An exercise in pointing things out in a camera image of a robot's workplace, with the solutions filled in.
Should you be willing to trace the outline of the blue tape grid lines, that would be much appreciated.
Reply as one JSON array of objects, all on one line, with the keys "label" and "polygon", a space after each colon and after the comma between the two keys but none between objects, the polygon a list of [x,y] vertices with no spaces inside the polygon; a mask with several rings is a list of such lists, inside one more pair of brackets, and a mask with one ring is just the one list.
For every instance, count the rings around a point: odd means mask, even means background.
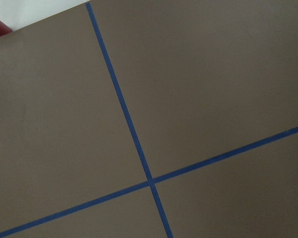
[{"label": "blue tape grid lines", "polygon": [[92,0],[0,37],[0,238],[298,238],[298,0]]}]

